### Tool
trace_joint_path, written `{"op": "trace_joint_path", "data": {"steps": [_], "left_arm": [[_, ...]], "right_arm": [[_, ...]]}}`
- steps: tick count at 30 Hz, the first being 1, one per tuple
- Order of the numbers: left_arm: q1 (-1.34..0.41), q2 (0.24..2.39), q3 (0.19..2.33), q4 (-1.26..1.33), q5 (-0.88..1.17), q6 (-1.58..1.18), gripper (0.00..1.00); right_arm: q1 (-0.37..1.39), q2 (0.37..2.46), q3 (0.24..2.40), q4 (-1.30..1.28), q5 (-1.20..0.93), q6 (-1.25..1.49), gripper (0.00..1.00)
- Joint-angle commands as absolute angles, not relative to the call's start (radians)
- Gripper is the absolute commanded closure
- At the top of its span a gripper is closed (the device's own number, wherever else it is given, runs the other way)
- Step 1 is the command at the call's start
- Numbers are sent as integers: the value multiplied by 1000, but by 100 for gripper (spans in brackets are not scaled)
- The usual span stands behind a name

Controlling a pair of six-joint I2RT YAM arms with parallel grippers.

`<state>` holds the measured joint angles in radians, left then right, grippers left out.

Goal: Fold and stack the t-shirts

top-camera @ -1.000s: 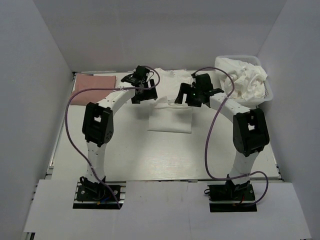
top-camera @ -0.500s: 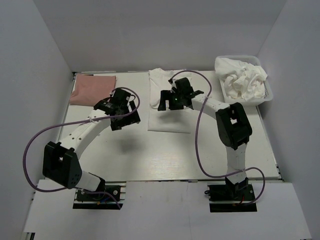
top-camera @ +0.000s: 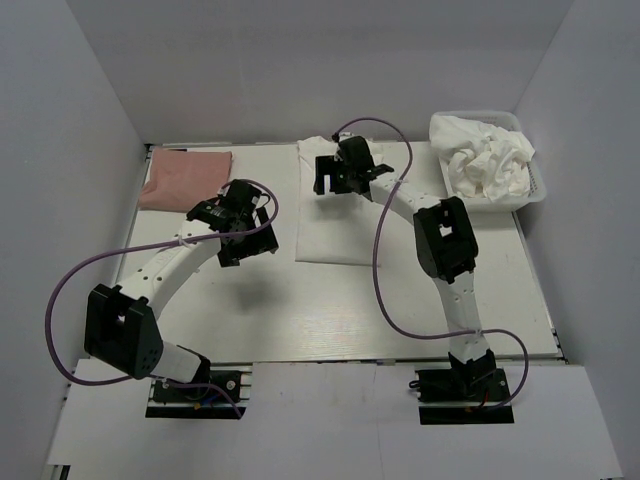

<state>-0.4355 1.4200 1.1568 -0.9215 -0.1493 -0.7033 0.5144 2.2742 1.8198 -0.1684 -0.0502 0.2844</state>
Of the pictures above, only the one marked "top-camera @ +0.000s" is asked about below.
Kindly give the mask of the white t shirt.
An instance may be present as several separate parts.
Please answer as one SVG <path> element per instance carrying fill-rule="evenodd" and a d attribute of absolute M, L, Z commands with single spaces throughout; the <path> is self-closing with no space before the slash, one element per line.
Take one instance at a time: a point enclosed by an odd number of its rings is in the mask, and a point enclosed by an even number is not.
<path fill-rule="evenodd" d="M 369 266 L 381 206 L 355 193 L 317 195 L 315 159 L 333 156 L 337 145 L 321 136 L 297 142 L 299 213 L 295 260 Z"/>

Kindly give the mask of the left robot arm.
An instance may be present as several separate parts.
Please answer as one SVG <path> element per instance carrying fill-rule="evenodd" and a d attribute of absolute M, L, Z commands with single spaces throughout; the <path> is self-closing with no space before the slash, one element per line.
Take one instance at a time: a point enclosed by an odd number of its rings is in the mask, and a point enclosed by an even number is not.
<path fill-rule="evenodd" d="M 151 259 L 112 287 L 90 293 L 85 351 L 127 376 L 176 382 L 188 398 L 199 399 L 211 387 L 211 363 L 185 347 L 163 340 L 158 320 L 189 278 L 207 261 L 221 267 L 279 247 L 275 215 L 260 205 L 274 194 L 252 180 L 233 180 L 219 193 L 193 207 L 174 238 L 154 246 Z"/>

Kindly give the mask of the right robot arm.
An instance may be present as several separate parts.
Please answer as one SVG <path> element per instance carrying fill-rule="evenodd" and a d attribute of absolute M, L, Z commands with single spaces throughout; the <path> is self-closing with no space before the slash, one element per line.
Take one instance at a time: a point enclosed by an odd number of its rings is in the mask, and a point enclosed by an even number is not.
<path fill-rule="evenodd" d="M 448 332 L 418 335 L 402 330 L 393 321 L 389 325 L 408 338 L 447 339 L 453 390 L 466 399 L 477 397 L 486 389 L 496 361 L 482 332 L 475 298 L 479 248 L 464 202 L 455 196 L 440 199 L 421 192 L 391 166 L 376 164 L 361 136 L 334 134 L 332 140 L 337 151 L 315 160 L 313 190 L 317 195 L 325 194 L 324 180 L 328 179 L 331 193 L 357 194 L 383 207 L 372 251 L 373 286 L 381 313 L 390 318 L 381 296 L 378 260 L 383 224 L 393 212 L 413 227 L 417 260 L 436 285 Z"/>

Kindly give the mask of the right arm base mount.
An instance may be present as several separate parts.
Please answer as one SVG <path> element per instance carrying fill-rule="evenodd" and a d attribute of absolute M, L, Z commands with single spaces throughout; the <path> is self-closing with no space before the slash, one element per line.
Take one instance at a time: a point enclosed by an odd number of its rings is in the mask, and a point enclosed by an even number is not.
<path fill-rule="evenodd" d="M 463 426 L 513 424 L 510 404 L 497 407 L 510 396 L 503 369 L 498 369 L 478 390 L 464 394 L 454 384 L 452 373 L 444 369 L 418 370 L 408 388 L 417 394 L 422 426 Z"/>

